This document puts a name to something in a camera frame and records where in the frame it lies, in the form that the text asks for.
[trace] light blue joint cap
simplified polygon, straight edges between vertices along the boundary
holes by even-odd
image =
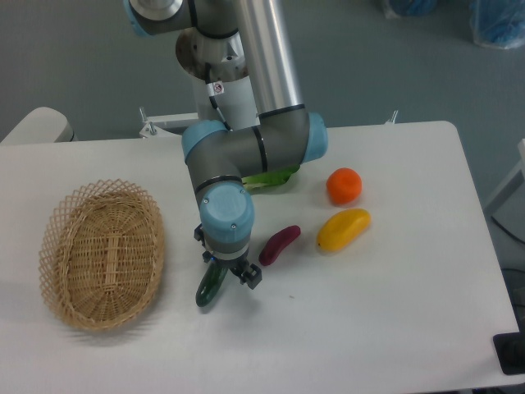
[[[188,155],[195,145],[218,131],[228,131],[221,121],[200,121],[188,127],[182,135],[184,161],[188,159]]]
[[[328,150],[328,133],[321,115],[309,112],[308,117],[310,118],[310,133],[303,163],[322,158]]]
[[[135,14],[131,9],[130,0],[122,0],[122,2],[124,3],[124,9],[126,10],[126,14],[128,16],[128,19],[130,20],[131,25],[133,26],[133,31],[135,32],[135,34],[139,35],[140,37],[151,37],[151,35],[146,33],[146,30],[142,28],[140,23],[135,18]]]
[[[241,185],[228,181],[208,190],[199,211],[204,232],[223,244],[233,244],[249,236],[255,220],[249,193]]]

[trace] yellow mango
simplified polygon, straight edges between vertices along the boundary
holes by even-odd
[[[372,216],[365,209],[346,209],[328,219],[317,234],[317,244],[326,252],[341,250],[361,234],[371,221]]]

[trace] orange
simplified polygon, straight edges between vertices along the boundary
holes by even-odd
[[[331,201],[336,205],[342,205],[359,197],[363,183],[356,171],[350,168],[339,168],[328,177],[326,189]]]

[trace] wicker basket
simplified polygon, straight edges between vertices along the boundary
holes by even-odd
[[[163,262],[157,203],[135,184],[99,181],[53,211],[40,252],[40,290],[65,323],[114,328],[153,299]]]

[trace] white chair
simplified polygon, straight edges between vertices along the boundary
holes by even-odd
[[[41,107],[33,110],[0,142],[4,145],[77,141],[73,128],[59,111]]]
[[[520,187],[525,179],[525,140],[518,144],[521,160],[510,170],[483,204],[483,212],[491,216]]]

